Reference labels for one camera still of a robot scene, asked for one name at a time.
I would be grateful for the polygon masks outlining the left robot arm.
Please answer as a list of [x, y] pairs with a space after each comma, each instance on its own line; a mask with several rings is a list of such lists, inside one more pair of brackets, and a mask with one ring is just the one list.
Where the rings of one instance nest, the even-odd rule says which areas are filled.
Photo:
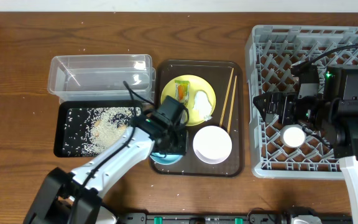
[[189, 118], [186, 106], [171, 96], [156, 110], [133, 117], [122, 137], [93, 160], [71, 172], [59, 167], [50, 171], [24, 223], [116, 223], [102, 206], [106, 192], [151, 153], [183, 153]]

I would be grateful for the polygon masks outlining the light blue bowl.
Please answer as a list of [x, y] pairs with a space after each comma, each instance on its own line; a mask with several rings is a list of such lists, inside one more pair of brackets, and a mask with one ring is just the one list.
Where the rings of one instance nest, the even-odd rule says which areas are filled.
[[153, 152], [151, 153], [150, 157], [155, 163], [168, 166], [178, 162], [183, 156]]

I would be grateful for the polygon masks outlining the white paper cup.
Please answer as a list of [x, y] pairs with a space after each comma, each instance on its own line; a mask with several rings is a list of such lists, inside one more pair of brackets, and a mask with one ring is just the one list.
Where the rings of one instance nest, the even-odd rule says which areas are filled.
[[299, 124], [286, 125], [280, 131], [280, 140], [287, 147], [300, 147], [305, 139], [306, 133]]

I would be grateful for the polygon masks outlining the green snack wrapper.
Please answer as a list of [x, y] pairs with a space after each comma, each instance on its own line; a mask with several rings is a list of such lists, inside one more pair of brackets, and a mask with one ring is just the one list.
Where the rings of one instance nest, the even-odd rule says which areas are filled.
[[175, 80], [175, 99], [185, 106], [188, 104], [190, 82]]

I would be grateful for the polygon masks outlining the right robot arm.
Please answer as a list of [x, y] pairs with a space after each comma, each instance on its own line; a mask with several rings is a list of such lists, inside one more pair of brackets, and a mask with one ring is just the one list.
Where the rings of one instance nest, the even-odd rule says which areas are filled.
[[324, 132], [323, 143], [333, 150], [346, 181], [352, 221], [358, 223], [358, 66], [328, 66], [323, 93], [316, 65], [297, 65], [291, 73], [299, 79], [298, 92], [270, 91], [252, 102], [267, 123], [278, 116], [284, 126]]

